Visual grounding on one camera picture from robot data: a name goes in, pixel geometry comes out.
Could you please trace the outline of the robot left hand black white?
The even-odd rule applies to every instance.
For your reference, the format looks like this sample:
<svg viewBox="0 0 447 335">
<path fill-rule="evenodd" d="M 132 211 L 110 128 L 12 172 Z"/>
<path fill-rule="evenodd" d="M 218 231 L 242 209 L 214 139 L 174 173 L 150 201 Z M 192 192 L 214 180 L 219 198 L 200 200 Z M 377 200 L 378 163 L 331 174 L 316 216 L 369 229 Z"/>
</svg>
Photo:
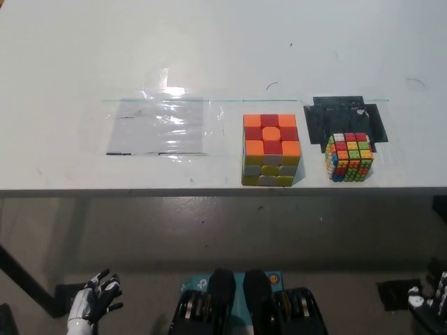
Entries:
<svg viewBox="0 0 447 335">
<path fill-rule="evenodd" d="M 107 279 L 109 273 L 109 269 L 99 272 L 78 291 L 68 314 L 68 329 L 75 325 L 93 329 L 103 316 L 124 306 L 122 302 L 114 303 L 122 289 L 118 275 Z"/>
</svg>

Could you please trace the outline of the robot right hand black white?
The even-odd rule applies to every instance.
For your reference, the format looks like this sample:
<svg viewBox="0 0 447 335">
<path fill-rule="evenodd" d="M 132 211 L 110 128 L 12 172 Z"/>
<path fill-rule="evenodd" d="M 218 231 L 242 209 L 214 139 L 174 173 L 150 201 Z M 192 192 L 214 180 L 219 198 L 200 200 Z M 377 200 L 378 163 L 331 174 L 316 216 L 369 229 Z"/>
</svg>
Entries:
<svg viewBox="0 0 447 335">
<path fill-rule="evenodd" d="M 424 297 L 417 286 L 408 291 L 409 310 L 419 318 L 446 319 L 446 261 L 432 258 L 428 265 L 427 282 L 434 288 L 431 297 Z"/>
</svg>

